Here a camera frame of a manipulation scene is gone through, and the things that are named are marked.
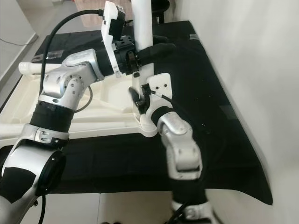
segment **white floor tile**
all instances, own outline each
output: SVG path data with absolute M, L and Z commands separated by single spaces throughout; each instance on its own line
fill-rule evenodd
M 98 224 L 164 224 L 171 216 L 170 204 L 168 191 L 101 194 Z
M 99 194 L 50 194 L 46 198 L 43 224 L 97 224 Z M 38 223 L 42 200 L 29 209 L 21 224 Z

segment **black tablecloth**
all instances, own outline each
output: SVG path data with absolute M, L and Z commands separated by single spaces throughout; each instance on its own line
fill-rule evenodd
M 177 46 L 175 54 L 155 63 L 155 74 L 170 73 L 173 99 L 197 129 L 206 188 L 235 189 L 272 204 L 261 164 L 190 22 L 159 24 L 153 33 L 167 36 Z M 125 27 L 123 34 L 133 36 L 132 27 Z M 56 35 L 50 50 L 63 50 L 63 54 L 47 62 L 61 63 L 71 53 L 100 49 L 101 40 L 100 31 Z M 44 43 L 36 54 L 42 54 L 43 48 Z M 64 151 L 67 164 L 55 193 L 170 190 L 160 136 L 136 133 L 74 139 Z

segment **white pipe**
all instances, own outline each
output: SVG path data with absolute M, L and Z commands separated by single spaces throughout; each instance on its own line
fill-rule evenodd
M 132 0 L 134 36 L 137 51 L 153 45 L 153 30 L 151 17 L 151 0 Z M 139 78 L 133 78 L 133 86 L 141 93 L 140 86 L 147 83 L 148 77 L 154 75 L 154 64 L 148 64 L 140 69 Z
M 59 68 L 61 64 L 46 64 L 45 73 L 49 71 Z M 42 64 L 35 64 L 31 62 L 21 62 L 19 63 L 19 71 L 23 75 L 33 75 L 33 74 L 41 74 Z

